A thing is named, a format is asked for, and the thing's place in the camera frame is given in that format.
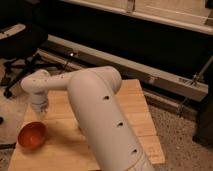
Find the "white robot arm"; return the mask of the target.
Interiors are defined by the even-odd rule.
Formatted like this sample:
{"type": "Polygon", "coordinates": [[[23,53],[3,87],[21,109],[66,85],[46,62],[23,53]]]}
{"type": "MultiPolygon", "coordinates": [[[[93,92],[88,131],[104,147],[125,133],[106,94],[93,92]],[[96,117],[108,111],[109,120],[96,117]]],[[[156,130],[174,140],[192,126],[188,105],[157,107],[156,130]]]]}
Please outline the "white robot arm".
{"type": "Polygon", "coordinates": [[[21,81],[31,107],[48,107],[50,90],[65,90],[74,116],[102,171],[155,171],[115,94],[122,78],[111,66],[60,75],[38,70],[21,81]]]}

